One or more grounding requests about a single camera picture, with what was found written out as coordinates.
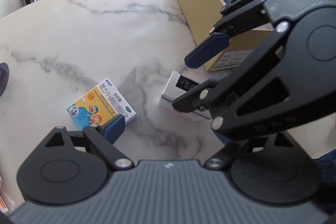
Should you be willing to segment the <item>yellow orange cartoon box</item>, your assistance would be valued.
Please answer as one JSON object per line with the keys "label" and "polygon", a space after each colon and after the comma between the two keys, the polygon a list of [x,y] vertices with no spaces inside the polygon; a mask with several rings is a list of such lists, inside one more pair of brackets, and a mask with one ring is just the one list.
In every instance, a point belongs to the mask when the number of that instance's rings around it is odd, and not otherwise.
{"label": "yellow orange cartoon box", "polygon": [[136,112],[109,78],[104,79],[67,108],[68,114],[79,130],[86,126],[102,126],[118,114],[129,124]]}

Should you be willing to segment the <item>tan cardboard shoe box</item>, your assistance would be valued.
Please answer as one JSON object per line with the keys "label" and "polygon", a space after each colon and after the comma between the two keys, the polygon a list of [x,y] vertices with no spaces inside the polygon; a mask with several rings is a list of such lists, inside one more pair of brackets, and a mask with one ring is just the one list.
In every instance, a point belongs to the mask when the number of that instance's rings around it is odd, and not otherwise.
{"label": "tan cardboard shoe box", "polygon": [[[209,36],[210,28],[222,17],[220,9],[225,2],[223,0],[178,0],[178,3],[195,43],[199,46]],[[237,67],[271,31],[272,26],[266,24],[232,38],[227,49],[204,64],[205,69],[214,72]]]}

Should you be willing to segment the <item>orange white tissue pack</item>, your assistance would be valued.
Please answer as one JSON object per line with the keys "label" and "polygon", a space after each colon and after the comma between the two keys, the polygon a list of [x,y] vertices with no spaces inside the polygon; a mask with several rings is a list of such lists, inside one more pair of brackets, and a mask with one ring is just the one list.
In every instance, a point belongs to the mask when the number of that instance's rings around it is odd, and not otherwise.
{"label": "orange white tissue pack", "polygon": [[1,202],[1,212],[3,214],[10,214],[14,211],[15,202],[4,192],[1,177],[0,177],[0,202]]}

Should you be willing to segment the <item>black metal phone stand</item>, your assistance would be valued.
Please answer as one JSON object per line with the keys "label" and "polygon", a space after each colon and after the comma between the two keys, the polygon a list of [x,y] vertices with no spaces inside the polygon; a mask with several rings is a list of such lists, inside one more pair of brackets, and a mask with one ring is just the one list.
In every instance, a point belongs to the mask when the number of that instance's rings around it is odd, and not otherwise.
{"label": "black metal phone stand", "polygon": [[0,96],[5,91],[9,80],[9,66],[6,63],[0,63]]}

